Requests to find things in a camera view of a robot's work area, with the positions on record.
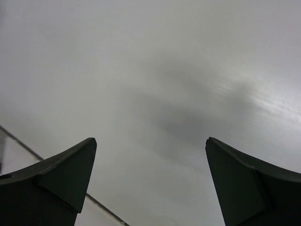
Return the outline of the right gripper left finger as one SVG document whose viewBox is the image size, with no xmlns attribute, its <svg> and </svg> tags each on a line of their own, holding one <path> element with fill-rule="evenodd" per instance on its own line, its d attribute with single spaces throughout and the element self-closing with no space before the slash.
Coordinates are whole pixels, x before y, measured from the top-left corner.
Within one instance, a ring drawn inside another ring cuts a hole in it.
<svg viewBox="0 0 301 226">
<path fill-rule="evenodd" d="M 97 143 L 68 150 L 0 177 L 2 226 L 73 226 L 82 212 Z"/>
</svg>

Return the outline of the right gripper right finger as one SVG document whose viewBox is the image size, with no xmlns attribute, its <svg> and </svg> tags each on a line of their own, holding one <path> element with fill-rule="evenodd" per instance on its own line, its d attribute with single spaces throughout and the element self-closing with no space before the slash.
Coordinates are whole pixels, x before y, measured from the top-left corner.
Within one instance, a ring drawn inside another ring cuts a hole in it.
<svg viewBox="0 0 301 226">
<path fill-rule="evenodd" d="M 206 156 L 225 225 L 299 226 L 301 175 L 209 137 Z"/>
</svg>

